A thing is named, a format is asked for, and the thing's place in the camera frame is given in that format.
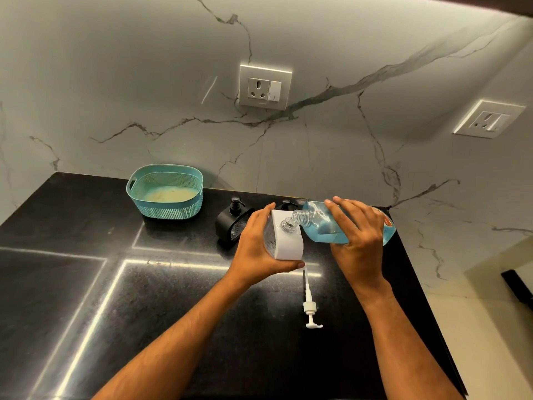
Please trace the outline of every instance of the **forearm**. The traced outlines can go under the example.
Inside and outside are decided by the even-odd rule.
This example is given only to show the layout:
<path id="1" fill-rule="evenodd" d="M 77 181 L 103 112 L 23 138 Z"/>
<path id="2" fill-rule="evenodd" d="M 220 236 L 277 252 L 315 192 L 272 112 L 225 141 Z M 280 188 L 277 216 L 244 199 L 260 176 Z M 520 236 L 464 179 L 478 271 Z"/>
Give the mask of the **forearm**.
<path id="1" fill-rule="evenodd" d="M 213 329 L 246 290 L 227 276 L 120 370 L 95 400 L 176 399 L 192 376 Z"/>
<path id="2" fill-rule="evenodd" d="M 365 296 L 383 386 L 389 400 L 459 400 L 457 389 L 435 361 L 396 301 L 388 282 Z"/>

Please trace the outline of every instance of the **hand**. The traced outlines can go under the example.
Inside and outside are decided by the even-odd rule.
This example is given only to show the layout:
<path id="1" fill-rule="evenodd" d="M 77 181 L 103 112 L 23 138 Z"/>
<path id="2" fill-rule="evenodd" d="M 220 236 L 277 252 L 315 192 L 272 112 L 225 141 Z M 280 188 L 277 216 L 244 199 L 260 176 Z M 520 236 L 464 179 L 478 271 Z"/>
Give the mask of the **hand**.
<path id="1" fill-rule="evenodd" d="M 240 235 L 239 246 L 226 276 L 232 278 L 239 286 L 248 289 L 264 278 L 281 272 L 303 268 L 305 263 L 297 261 L 275 260 L 267 252 L 263 241 L 263 231 L 270 211 L 275 203 L 252 213 L 246 227 Z"/>
<path id="2" fill-rule="evenodd" d="M 333 257 L 359 300 L 375 296 L 390 287 L 381 273 L 384 215 L 359 201 L 338 196 L 333 201 L 325 204 L 348 237 L 347 244 L 331 244 Z"/>

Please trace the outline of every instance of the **marble wall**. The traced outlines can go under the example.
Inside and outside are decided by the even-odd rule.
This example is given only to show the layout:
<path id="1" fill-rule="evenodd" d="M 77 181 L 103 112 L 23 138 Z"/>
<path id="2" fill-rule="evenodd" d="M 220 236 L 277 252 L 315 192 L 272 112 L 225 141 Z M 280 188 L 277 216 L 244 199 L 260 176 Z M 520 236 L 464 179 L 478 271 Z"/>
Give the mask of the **marble wall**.
<path id="1" fill-rule="evenodd" d="M 0 221 L 53 171 L 187 164 L 392 206 L 432 289 L 532 233 L 530 110 L 451 134 L 480 96 L 533 103 L 532 31 L 433 0 L 0 0 Z M 294 73 L 286 111 L 238 105 L 241 63 Z"/>

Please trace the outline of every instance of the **black soap dispenser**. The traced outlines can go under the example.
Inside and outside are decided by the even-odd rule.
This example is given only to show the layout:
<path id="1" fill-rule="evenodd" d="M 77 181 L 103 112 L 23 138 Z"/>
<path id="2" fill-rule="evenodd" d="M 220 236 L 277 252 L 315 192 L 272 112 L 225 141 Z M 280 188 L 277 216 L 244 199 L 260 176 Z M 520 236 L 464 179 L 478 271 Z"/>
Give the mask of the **black soap dispenser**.
<path id="1" fill-rule="evenodd" d="M 238 197 L 231 198 L 231 205 L 217 216 L 215 231 L 220 240 L 225 243 L 234 243 L 246 227 L 254 208 L 245 210 L 246 205 Z"/>

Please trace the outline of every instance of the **bottle neck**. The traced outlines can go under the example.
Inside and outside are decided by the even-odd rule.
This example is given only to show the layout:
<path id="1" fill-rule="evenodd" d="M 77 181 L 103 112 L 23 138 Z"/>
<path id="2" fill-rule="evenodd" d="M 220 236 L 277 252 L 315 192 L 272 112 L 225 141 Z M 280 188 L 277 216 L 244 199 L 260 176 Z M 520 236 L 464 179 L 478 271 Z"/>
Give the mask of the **bottle neck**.
<path id="1" fill-rule="evenodd" d="M 284 231 L 292 233 L 298 226 L 309 226 L 311 224 L 311 211 L 299 209 L 295 210 L 291 217 L 286 218 L 281 222 L 281 228 Z"/>

